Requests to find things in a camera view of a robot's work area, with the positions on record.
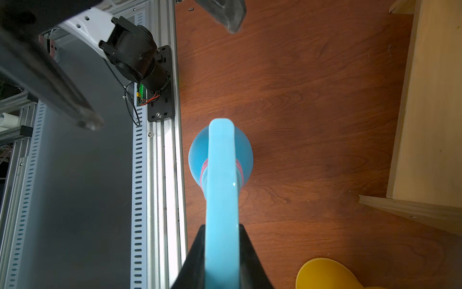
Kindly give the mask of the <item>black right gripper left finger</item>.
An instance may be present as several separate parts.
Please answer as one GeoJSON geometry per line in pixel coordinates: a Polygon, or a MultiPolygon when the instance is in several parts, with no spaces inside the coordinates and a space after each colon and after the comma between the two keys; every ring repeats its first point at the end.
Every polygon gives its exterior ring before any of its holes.
{"type": "Polygon", "coordinates": [[[196,2],[231,34],[239,31],[247,13],[244,0],[196,0],[196,2]]]}

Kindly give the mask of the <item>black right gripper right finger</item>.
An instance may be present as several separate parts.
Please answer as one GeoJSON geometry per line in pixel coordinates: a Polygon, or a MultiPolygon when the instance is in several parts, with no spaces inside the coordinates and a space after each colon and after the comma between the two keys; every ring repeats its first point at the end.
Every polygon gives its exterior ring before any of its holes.
{"type": "Polygon", "coordinates": [[[220,261],[223,251],[210,247],[206,226],[197,232],[173,289],[271,289],[250,237],[239,225],[239,242],[231,242],[233,256],[220,261]]]}

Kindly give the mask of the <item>yellow watering can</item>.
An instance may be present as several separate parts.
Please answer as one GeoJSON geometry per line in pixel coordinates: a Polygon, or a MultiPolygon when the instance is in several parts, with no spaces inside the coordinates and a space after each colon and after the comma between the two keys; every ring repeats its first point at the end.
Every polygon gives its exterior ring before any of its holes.
{"type": "Polygon", "coordinates": [[[343,264],[329,258],[314,258],[298,271],[296,289],[380,289],[365,287],[343,264]]]}

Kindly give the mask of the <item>light blue spray bottle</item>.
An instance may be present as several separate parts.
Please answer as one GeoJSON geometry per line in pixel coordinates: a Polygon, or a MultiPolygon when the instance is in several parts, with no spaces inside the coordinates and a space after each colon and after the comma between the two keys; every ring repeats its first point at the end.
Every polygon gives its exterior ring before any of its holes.
{"type": "Polygon", "coordinates": [[[198,133],[188,162],[191,174],[206,199],[206,237],[228,260],[231,242],[239,242],[238,198],[245,183],[245,164],[237,158],[236,127],[229,119],[214,119],[198,133]]]}

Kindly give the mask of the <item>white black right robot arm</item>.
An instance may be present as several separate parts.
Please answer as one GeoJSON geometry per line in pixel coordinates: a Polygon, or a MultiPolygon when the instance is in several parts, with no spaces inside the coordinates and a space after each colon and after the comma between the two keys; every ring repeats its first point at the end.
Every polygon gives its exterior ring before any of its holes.
{"type": "Polygon", "coordinates": [[[130,21],[97,1],[2,1],[1,72],[39,100],[4,198],[4,289],[269,289],[239,222],[253,168],[229,119],[195,138],[206,222],[186,236],[173,1],[130,21]]]}

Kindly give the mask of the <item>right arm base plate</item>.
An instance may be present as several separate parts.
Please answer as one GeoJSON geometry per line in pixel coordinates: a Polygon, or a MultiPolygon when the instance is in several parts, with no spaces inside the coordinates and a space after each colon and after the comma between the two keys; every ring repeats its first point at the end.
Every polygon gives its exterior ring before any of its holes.
{"type": "Polygon", "coordinates": [[[168,45],[158,48],[154,71],[148,78],[148,121],[159,122],[174,117],[173,59],[168,45]]]}

